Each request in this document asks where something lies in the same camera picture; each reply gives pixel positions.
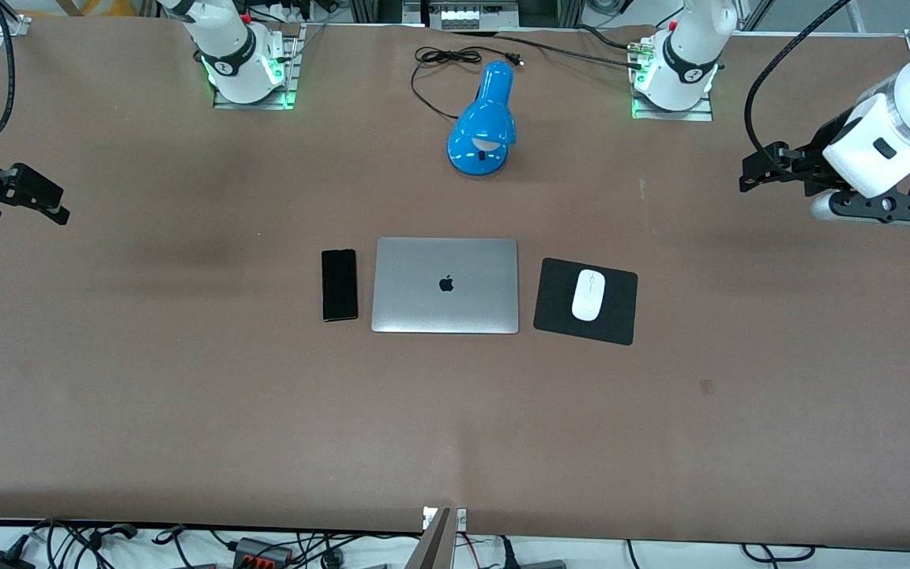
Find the black mouse pad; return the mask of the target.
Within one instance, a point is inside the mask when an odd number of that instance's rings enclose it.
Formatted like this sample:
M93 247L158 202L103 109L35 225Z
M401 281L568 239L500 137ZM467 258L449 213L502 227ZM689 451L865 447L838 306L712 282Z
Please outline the black mouse pad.
M583 269L600 271L606 277L602 311L592 322L579 321L571 314L577 275ZM637 274L629 271L546 257L540 271L533 327L611 345L632 345L637 285Z

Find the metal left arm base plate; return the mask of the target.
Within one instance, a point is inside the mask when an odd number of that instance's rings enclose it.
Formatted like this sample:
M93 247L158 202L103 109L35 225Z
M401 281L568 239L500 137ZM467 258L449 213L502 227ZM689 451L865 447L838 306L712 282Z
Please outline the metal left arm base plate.
M667 109L655 104L647 93L641 90L654 77L654 46L653 37L643 37L640 43L630 43L629 47L635 48L628 54L628 62L636 62L641 69L630 70L632 104L631 115L633 119L656 120L686 120L686 122L712 122L713 108L711 102L712 79L718 72L718 65L712 68L705 79L704 90L693 107L687 109Z

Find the grey connector with orange levers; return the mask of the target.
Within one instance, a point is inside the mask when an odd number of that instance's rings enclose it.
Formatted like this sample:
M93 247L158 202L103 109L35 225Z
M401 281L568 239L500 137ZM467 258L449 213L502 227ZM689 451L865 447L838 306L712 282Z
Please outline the grey connector with orange levers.
M232 569L288 569L293 551L267 541L239 539L234 548Z

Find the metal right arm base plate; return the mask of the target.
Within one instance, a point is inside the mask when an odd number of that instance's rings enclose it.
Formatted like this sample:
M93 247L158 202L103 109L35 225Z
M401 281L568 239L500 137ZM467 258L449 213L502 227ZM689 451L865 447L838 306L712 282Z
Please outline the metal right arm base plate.
M225 97L218 88L218 80L209 76L212 84L212 106L215 109L263 109L263 111L286 111L294 107L296 91L299 89L299 75L306 46L306 26L301 26L297 35L285 35L281 30L265 29L259 32L259 23L252 23L250 29L260 40L255 65L262 75L246 72L250 80L246 94L260 94L254 101L238 102Z

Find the blue desk lamp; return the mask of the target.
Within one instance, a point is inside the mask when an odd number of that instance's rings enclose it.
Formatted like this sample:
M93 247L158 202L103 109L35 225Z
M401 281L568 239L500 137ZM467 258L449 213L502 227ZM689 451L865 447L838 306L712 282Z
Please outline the blue desk lamp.
M451 165L464 175L494 174L508 161L517 143L517 126L510 111L515 72L508 62L489 62L483 69L476 99L461 113L448 137Z

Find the black smartphone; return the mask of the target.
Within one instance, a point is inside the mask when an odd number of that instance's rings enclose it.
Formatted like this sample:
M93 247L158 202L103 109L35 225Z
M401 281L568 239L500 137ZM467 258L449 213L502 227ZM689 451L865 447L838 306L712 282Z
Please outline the black smartphone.
M322 320L336 322L359 317L356 252L324 250L322 260Z

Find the white computer mouse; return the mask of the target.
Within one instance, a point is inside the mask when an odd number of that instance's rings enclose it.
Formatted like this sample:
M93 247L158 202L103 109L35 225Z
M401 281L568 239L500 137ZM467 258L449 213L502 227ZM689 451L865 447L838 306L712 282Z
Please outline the white computer mouse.
M606 277L600 271L583 269L577 275L577 285L572 296L572 316L582 322L595 321L602 311L604 289Z

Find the white power strip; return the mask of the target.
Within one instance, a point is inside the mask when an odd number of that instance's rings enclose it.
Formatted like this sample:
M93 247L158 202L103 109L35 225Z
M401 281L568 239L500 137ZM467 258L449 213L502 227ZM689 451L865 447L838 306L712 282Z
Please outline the white power strip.
M498 32L521 23L517 0L432 0L429 15L432 28L453 32Z

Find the silver closed laptop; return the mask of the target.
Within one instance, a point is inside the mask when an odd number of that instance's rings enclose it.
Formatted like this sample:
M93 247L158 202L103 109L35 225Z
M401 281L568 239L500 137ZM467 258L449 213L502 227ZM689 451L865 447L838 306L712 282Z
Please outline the silver closed laptop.
M515 334L519 256L512 239L382 237L370 327L376 333Z

